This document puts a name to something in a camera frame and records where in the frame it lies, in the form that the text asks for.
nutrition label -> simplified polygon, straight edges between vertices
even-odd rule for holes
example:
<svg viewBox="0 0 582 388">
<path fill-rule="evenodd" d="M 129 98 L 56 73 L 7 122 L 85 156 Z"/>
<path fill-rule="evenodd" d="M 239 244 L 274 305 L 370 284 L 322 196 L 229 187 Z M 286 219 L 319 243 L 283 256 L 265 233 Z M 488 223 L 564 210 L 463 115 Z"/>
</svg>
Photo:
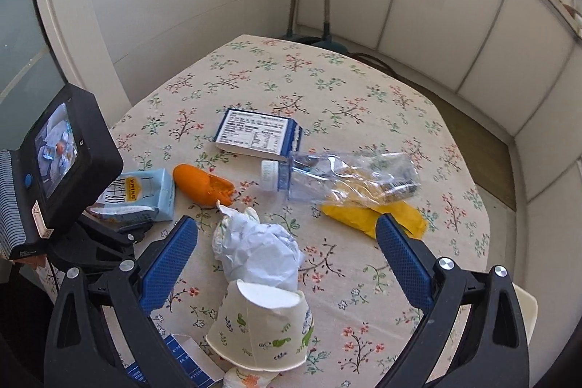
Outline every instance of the nutrition label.
<svg viewBox="0 0 582 388">
<path fill-rule="evenodd" d="M 278 155 L 288 123 L 283 117 L 229 111 L 216 141 Z"/>
</svg>

blue gripper pad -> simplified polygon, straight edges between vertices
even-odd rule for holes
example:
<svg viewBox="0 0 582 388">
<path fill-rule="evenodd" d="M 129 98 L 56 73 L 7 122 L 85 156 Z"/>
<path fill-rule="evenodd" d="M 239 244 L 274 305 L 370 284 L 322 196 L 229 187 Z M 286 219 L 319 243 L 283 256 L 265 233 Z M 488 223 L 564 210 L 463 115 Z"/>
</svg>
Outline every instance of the blue gripper pad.
<svg viewBox="0 0 582 388">
<path fill-rule="evenodd" d="M 428 313 L 434 305 L 431 275 L 412 250 L 409 238 L 390 214 L 380 216 L 376 222 L 376 240 L 408 302 L 425 314 Z"/>
<path fill-rule="evenodd" d="M 164 305 L 194 251 L 197 240 L 196 221 L 191 217 L 183 216 L 165 240 L 151 243 L 144 251 L 142 256 L 147 260 L 146 254 L 150 247 L 155 252 L 157 245 L 163 245 L 159 255 L 151 262 L 142 277 L 140 306 L 147 315 Z"/>
</svg>

screen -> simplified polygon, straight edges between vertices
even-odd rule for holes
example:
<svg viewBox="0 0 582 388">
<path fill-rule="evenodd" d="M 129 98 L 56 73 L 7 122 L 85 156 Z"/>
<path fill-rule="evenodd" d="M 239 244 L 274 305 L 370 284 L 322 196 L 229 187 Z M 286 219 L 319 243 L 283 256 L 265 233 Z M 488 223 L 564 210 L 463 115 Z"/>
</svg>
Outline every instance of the screen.
<svg viewBox="0 0 582 388">
<path fill-rule="evenodd" d="M 43 190 L 49 198 L 77 158 L 77 145 L 65 104 L 51 114 L 34 144 Z"/>
</svg>

orange object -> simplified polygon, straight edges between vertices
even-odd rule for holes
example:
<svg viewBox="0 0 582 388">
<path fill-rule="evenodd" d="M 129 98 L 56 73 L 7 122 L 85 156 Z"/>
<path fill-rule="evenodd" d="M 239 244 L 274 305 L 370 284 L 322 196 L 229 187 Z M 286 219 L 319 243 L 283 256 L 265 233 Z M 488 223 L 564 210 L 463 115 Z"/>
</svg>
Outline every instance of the orange object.
<svg viewBox="0 0 582 388">
<path fill-rule="evenodd" d="M 192 165 L 181 164 L 174 168 L 174 182 L 193 202 L 201 206 L 230 206 L 235 186 L 224 178 L 206 173 Z"/>
</svg>

brown floor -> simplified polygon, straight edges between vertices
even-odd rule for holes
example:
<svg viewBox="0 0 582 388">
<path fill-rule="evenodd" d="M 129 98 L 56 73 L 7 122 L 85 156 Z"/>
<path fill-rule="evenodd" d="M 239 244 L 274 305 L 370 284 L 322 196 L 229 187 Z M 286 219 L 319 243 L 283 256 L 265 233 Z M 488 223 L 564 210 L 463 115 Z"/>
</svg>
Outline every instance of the brown floor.
<svg viewBox="0 0 582 388">
<path fill-rule="evenodd" d="M 385 68 L 379 67 L 378 64 L 369 63 L 362 58 L 358 58 L 358 60 L 396 77 L 429 98 L 441 113 L 446 126 L 455 139 L 473 181 L 493 194 L 508 208 L 516 210 L 513 170 L 509 148 L 505 143 L 432 91 L 396 75 L 394 71 L 387 71 Z"/>
</svg>

